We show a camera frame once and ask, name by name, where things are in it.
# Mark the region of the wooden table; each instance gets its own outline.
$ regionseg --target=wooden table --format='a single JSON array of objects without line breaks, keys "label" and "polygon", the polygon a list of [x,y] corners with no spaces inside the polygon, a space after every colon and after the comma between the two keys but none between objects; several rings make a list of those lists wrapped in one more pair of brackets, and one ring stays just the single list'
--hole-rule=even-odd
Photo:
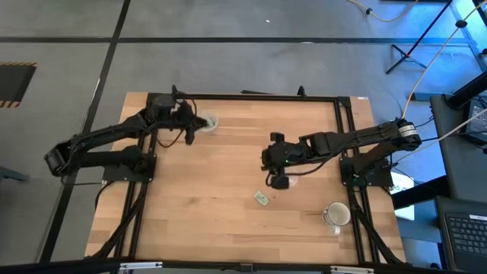
[{"label": "wooden table", "polygon": [[[146,93],[128,93],[120,121],[145,107]],[[352,97],[357,129],[373,126],[367,98]],[[348,205],[341,184],[338,158],[316,173],[299,177],[289,190],[264,183],[260,155],[269,133],[283,132],[286,141],[313,132],[336,131],[333,104],[255,100],[196,100],[198,114],[219,118],[214,132],[199,133],[191,146],[181,138],[171,148],[156,147],[154,180],[149,184],[140,230],[137,259],[255,263],[356,264],[352,225],[334,236],[321,212],[331,202]],[[345,128],[345,111],[342,111]],[[175,132],[161,130],[170,143]],[[113,150],[136,144],[125,139]],[[313,165],[295,167],[306,171]],[[114,183],[100,197],[86,254],[98,251],[119,224],[127,182]],[[259,190],[269,198],[260,205]],[[389,248],[404,260],[391,198],[369,187],[374,227]],[[126,235],[128,253],[132,233]],[[371,260],[367,233],[362,228],[365,255]]]}]

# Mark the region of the black rubber mat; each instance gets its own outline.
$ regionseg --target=black rubber mat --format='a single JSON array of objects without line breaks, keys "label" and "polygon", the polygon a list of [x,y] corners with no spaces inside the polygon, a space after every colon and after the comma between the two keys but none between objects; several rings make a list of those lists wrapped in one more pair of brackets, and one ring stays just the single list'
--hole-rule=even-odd
[{"label": "black rubber mat", "polygon": [[0,62],[0,107],[21,104],[36,67],[33,62]]}]

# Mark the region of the laptop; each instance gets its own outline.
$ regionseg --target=laptop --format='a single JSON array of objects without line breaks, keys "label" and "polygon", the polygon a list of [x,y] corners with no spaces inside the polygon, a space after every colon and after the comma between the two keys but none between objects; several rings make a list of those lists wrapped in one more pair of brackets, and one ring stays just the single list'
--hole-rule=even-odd
[{"label": "laptop", "polygon": [[487,203],[434,198],[449,270],[487,270]]}]

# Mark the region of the concrete floor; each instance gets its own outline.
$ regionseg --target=concrete floor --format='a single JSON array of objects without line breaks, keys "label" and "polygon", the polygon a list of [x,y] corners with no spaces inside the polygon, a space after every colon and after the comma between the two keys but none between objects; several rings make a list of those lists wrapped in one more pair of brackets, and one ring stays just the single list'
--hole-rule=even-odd
[{"label": "concrete floor", "polygon": [[[388,18],[406,6],[379,0],[363,2]],[[122,3],[4,0],[0,2],[0,36],[110,37]],[[122,36],[418,37],[442,5],[420,4],[403,19],[384,24],[366,18],[346,0],[133,0]],[[428,36],[447,38],[454,22],[448,10]],[[411,45],[400,46],[408,49]],[[0,109],[0,165],[31,177],[28,183],[4,180],[0,185],[2,265],[36,260],[60,187],[42,156],[57,142],[79,132],[107,48],[104,43],[0,43],[0,60],[38,62],[21,106]],[[427,63],[438,49],[420,46],[414,57]],[[385,75],[384,71],[398,58],[390,45],[119,44],[93,129],[118,121],[126,92],[168,92],[172,84],[190,93],[237,93],[247,89],[295,94],[303,85],[309,95],[366,96],[371,99],[376,123],[382,123],[401,114],[407,94],[422,73],[415,64],[405,63]],[[479,73],[467,46],[449,46],[418,91],[450,93]],[[431,115],[428,106],[427,102],[413,102],[407,118],[423,123]],[[419,131],[423,138],[436,136],[433,123]],[[421,181],[444,174],[438,146],[405,159],[399,168]],[[99,180],[100,170],[82,172],[78,178],[78,182]],[[82,258],[98,190],[98,186],[75,189],[54,260]],[[431,211],[431,203],[425,209]],[[431,235],[418,237],[414,223],[399,223],[403,237],[434,241],[430,239],[438,236],[438,231],[430,228]],[[405,240],[405,247],[411,263],[426,266],[438,261],[435,244]],[[417,252],[421,256],[412,256]]]}]

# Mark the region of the ceramic mug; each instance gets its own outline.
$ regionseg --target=ceramic mug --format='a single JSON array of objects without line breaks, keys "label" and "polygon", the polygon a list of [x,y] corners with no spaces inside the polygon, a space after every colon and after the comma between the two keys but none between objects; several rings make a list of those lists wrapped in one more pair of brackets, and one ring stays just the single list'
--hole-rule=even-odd
[{"label": "ceramic mug", "polygon": [[343,202],[332,202],[323,210],[323,220],[331,226],[334,235],[340,234],[340,228],[350,222],[349,208]]}]

